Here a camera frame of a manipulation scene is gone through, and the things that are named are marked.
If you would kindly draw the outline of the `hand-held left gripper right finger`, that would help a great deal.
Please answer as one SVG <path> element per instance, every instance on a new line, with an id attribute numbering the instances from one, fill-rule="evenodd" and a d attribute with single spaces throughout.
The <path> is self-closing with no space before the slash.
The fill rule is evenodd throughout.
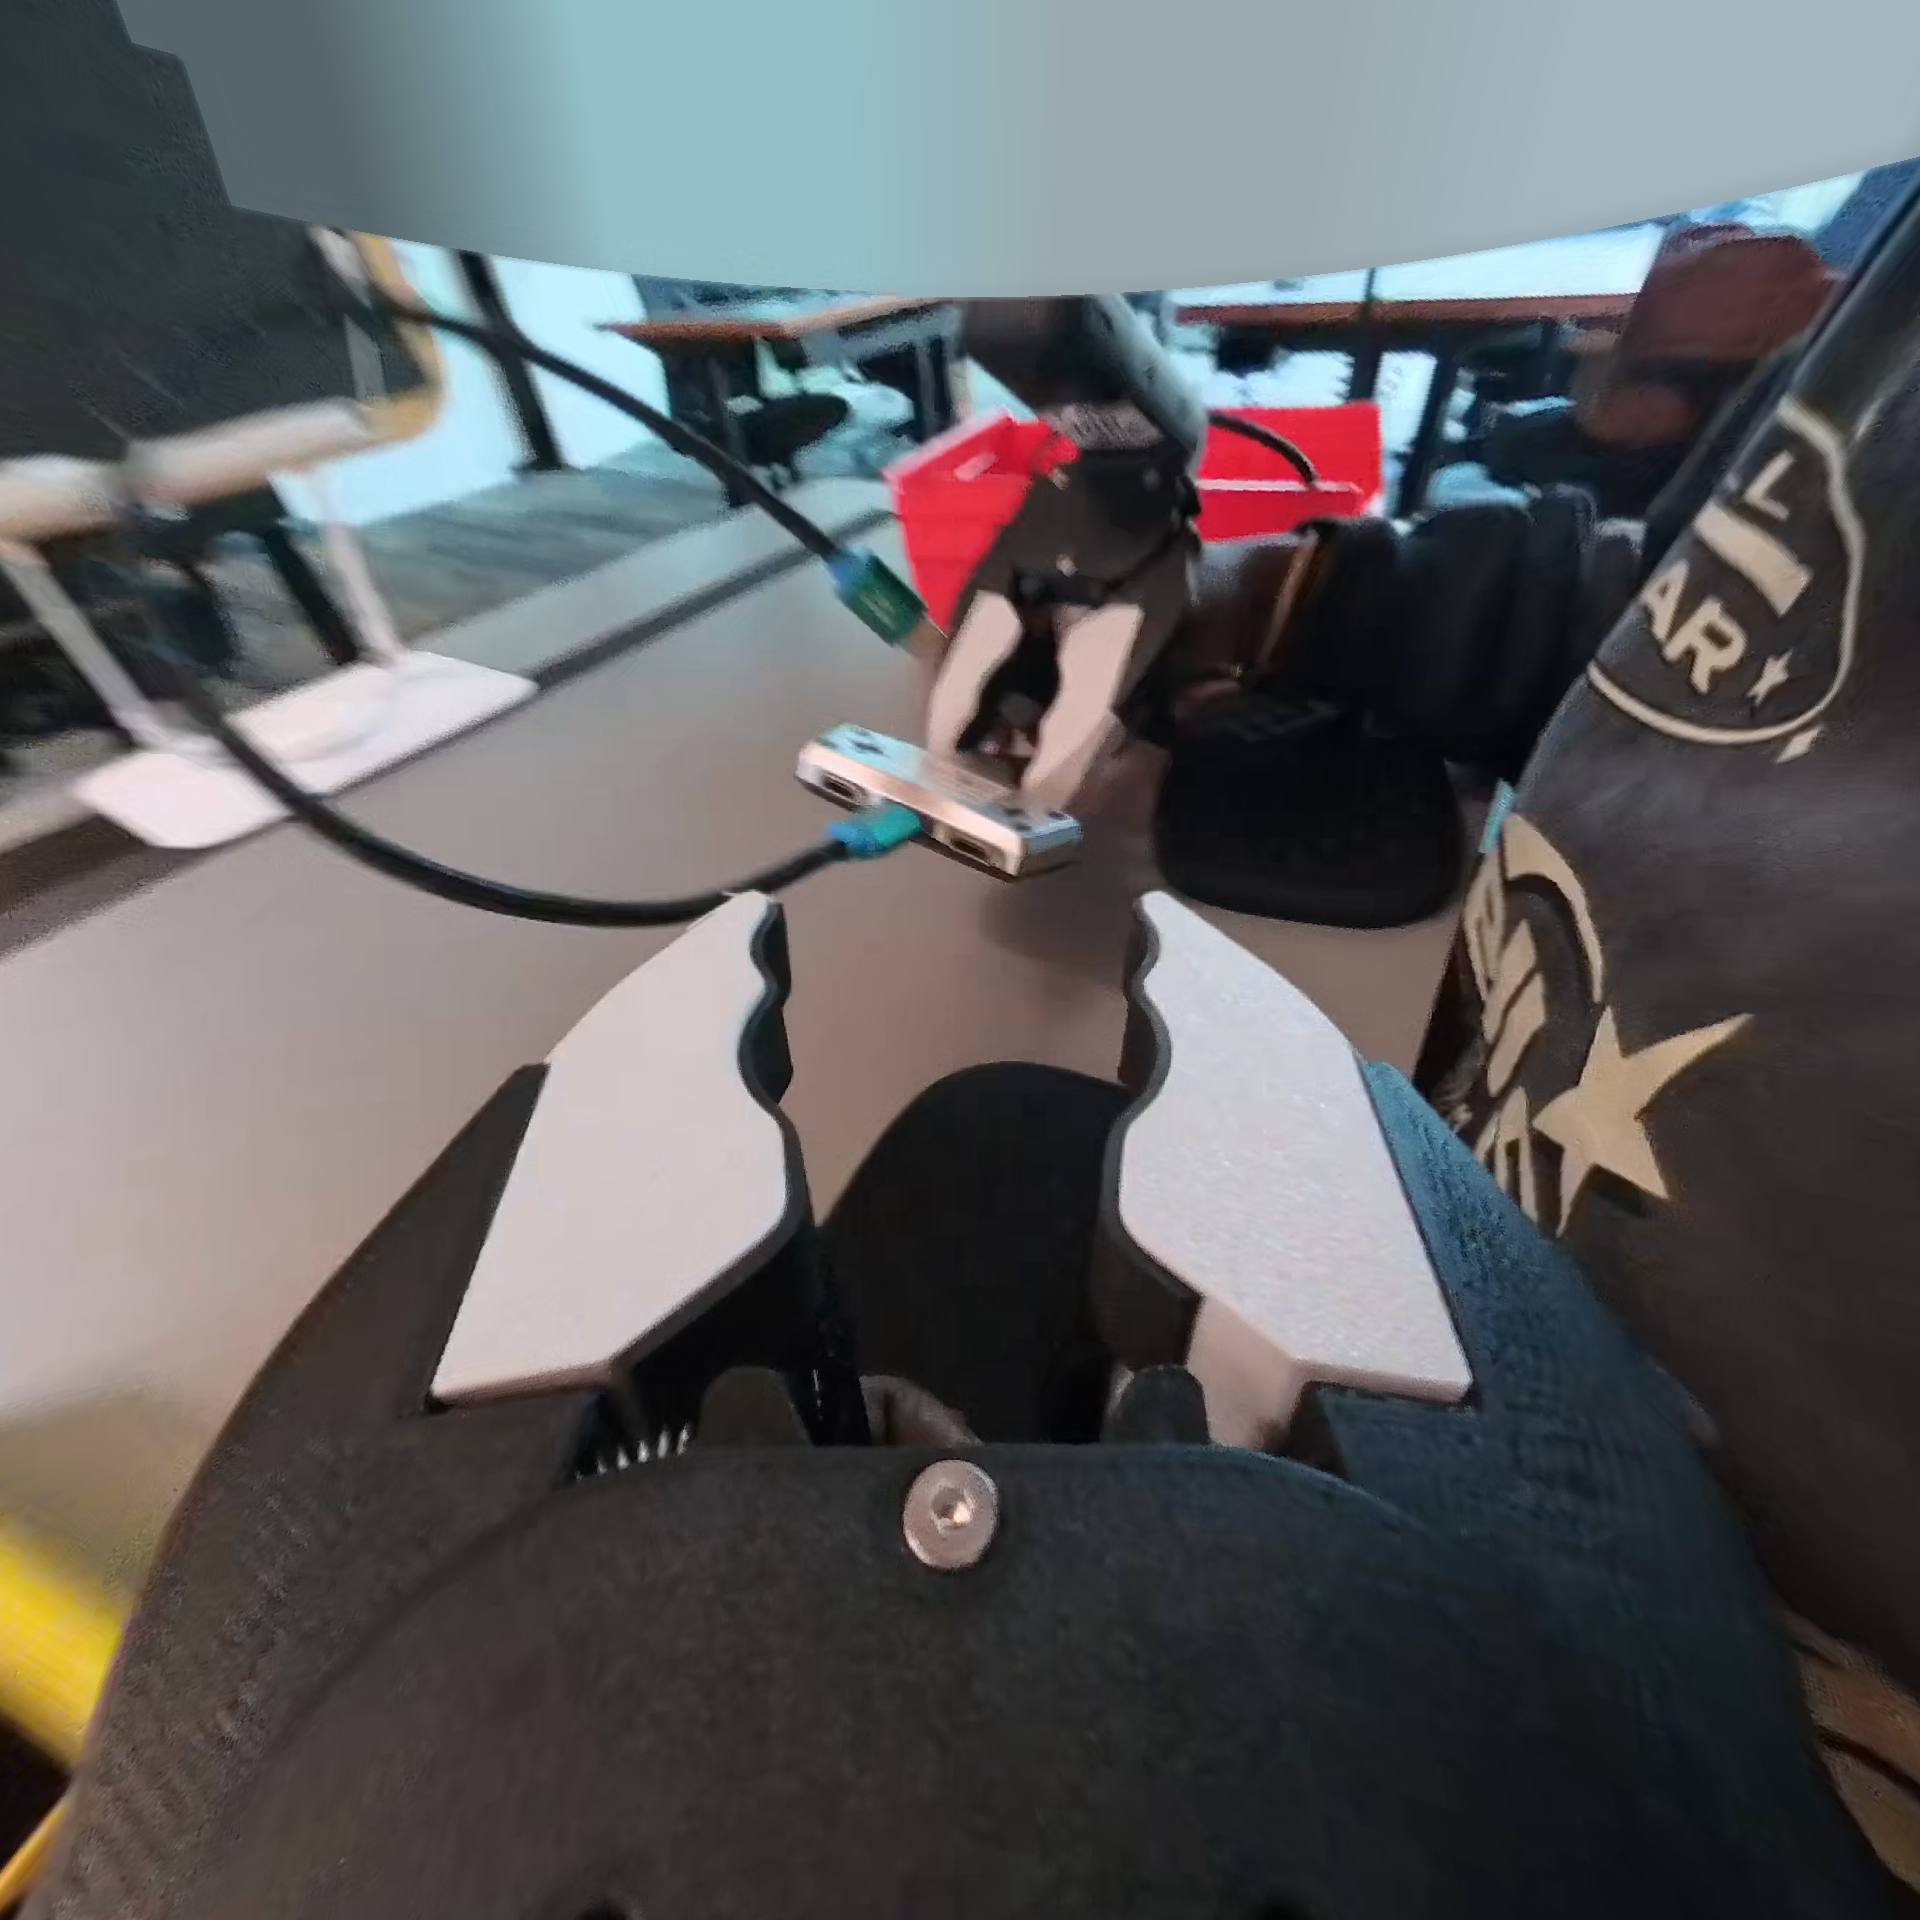
<path id="1" fill-rule="evenodd" d="M 1094 1324 L 1180 1370 L 1206 1437 L 1279 1451 L 1309 1392 L 1465 1409 L 1471 1367 L 1363 1059 L 1279 972 L 1135 901 Z"/>

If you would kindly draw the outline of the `brown leather chair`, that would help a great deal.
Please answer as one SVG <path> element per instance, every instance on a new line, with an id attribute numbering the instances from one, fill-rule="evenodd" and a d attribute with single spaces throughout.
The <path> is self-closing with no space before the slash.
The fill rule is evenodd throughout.
<path id="1" fill-rule="evenodd" d="M 1575 424 L 1603 448 L 1676 448 L 1755 369 L 1834 304 L 1839 277 L 1794 234 L 1741 224 L 1674 231 L 1623 323 L 1575 384 Z"/>

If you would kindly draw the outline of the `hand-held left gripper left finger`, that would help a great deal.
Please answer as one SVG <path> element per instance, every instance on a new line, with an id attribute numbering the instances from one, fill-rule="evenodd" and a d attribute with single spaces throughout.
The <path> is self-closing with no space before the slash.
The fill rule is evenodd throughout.
<path id="1" fill-rule="evenodd" d="M 610 1385 L 787 1250 L 810 1213 L 788 987 L 779 901 L 733 897 L 551 1050 L 434 1402 Z"/>

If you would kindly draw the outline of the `wooden office desk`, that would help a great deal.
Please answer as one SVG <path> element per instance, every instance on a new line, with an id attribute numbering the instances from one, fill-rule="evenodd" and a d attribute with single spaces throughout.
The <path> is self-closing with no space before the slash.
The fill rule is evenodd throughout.
<path id="1" fill-rule="evenodd" d="M 1212 330 L 1227 344 L 1262 340 L 1279 352 L 1342 352 L 1361 363 L 1351 391 L 1371 397 L 1387 352 L 1443 356 L 1510 330 L 1615 330 L 1635 292 L 1180 304 L 1171 323 Z"/>
<path id="2" fill-rule="evenodd" d="M 598 324 L 652 352 L 666 376 L 670 411 L 714 427 L 740 451 L 739 411 L 758 396 L 763 352 L 788 370 L 867 373 L 907 397 L 909 440 L 933 442 L 961 417 L 955 373 L 962 363 L 962 309 L 938 297 L 794 296 L 733 300 L 670 311 L 646 320 Z"/>

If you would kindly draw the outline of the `person's grey printed shirt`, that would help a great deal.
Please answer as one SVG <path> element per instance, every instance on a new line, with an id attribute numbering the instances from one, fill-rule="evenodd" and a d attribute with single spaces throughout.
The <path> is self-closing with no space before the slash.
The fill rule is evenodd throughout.
<path id="1" fill-rule="evenodd" d="M 1420 1083 L 1681 1394 L 1915 1916 L 1915 183 L 1636 547 Z"/>

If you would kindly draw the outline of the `silver port hub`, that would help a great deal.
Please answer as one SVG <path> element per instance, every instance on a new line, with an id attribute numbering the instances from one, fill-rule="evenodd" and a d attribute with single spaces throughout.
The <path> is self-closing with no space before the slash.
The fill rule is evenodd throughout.
<path id="1" fill-rule="evenodd" d="M 1082 824 L 1036 807 L 1001 765 L 841 724 L 801 747 L 795 780 L 844 812 L 902 809 L 933 853 L 996 880 L 1028 880 L 1082 858 Z"/>

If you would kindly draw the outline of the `yellow object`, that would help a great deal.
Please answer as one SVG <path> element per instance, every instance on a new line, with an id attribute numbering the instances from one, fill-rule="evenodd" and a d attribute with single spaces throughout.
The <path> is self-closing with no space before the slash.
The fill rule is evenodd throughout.
<path id="1" fill-rule="evenodd" d="M 3 1916 L 21 1916 L 63 1831 L 125 1607 L 27 1523 L 3 1517 Z"/>

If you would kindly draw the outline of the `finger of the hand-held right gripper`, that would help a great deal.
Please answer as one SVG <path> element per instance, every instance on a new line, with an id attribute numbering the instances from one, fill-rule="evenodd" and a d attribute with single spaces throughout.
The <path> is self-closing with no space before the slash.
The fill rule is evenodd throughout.
<path id="1" fill-rule="evenodd" d="M 1018 720 L 1010 717 L 1007 703 L 1022 699 L 1012 693 L 1010 672 L 1019 664 L 1023 640 L 1023 612 L 1005 592 L 971 592 L 930 684 L 923 720 L 927 756 L 967 762 L 1010 749 Z"/>
<path id="2" fill-rule="evenodd" d="M 1054 632 L 1059 684 L 1036 731 L 1019 799 L 1026 812 L 1075 812 L 1126 738 L 1125 711 L 1169 650 L 1193 597 L 1193 557 L 1169 556 L 1097 605 L 1068 605 Z"/>

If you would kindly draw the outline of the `black office chair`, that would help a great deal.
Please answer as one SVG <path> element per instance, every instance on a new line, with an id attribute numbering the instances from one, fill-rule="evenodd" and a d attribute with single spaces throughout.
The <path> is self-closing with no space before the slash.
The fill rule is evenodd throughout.
<path id="1" fill-rule="evenodd" d="M 850 420 L 838 394 L 795 391 L 775 397 L 732 400 L 723 408 L 723 445 L 747 469 L 794 474 L 801 455 L 821 445 Z"/>

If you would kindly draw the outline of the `white stand with base plate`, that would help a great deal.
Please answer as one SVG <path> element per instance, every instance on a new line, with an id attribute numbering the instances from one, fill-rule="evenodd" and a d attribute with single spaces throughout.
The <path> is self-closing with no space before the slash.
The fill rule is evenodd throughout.
<path id="1" fill-rule="evenodd" d="M 74 778 L 70 809 L 169 853 L 223 848 L 283 818 L 271 791 L 215 736 L 162 711 L 59 585 L 44 551 L 59 540 L 129 531 L 173 538 L 191 509 L 223 506 L 285 474 L 319 472 L 375 444 L 370 408 L 318 400 L 137 442 L 114 463 L 59 452 L 5 459 L 5 579 L 131 738 L 129 753 Z M 345 600 L 349 664 L 233 720 L 239 738 L 303 791 L 343 793 L 535 696 L 522 674 L 403 644 L 351 529 L 327 514 L 319 535 Z"/>

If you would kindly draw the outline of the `red plastic bin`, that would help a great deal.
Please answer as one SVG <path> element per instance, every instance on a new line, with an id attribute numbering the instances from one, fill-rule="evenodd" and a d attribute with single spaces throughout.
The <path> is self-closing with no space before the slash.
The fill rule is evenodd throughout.
<path id="1" fill-rule="evenodd" d="M 1271 448 L 1214 426 L 1197 467 L 1203 544 L 1278 538 L 1309 521 L 1356 519 L 1382 506 L 1382 420 L 1371 400 L 1319 408 L 1229 408 L 1229 419 L 1291 442 L 1315 469 L 1302 480 Z M 1031 485 L 1066 455 L 1042 424 L 1005 411 L 961 424 L 885 472 L 906 561 L 940 628 Z"/>

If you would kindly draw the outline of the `person's right forearm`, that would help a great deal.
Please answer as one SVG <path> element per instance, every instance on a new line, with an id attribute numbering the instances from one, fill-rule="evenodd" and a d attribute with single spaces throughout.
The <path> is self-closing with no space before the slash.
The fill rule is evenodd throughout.
<path id="1" fill-rule="evenodd" d="M 1540 733 L 1642 584 L 1649 529 L 1554 487 L 1315 533 L 1287 665 L 1402 733 L 1479 753 Z"/>

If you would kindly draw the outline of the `person's right hand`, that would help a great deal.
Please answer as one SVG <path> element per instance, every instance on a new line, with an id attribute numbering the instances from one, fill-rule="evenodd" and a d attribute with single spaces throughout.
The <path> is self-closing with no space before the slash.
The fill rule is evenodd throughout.
<path id="1" fill-rule="evenodd" d="M 1141 736 L 1163 746 L 1271 672 L 1319 547 L 1315 531 L 1204 547 L 1189 605 L 1135 696 Z"/>

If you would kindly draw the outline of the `black honeycomb pad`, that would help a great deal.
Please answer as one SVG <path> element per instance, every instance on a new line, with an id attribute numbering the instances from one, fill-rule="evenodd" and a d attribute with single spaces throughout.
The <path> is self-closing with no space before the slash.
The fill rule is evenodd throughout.
<path id="1" fill-rule="evenodd" d="M 1223 696 L 1177 720 L 1153 821 L 1163 883 L 1262 922 L 1406 928 L 1467 861 L 1441 749 L 1321 703 Z"/>

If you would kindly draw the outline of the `wood-framed dark monitor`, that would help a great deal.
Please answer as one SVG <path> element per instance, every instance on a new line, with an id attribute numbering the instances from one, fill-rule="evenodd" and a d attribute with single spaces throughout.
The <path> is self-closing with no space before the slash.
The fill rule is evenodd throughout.
<path id="1" fill-rule="evenodd" d="M 231 204 L 186 69 L 117 5 L 3 5 L 5 459 L 105 463 L 325 400 L 404 442 L 439 373 L 306 224 Z"/>

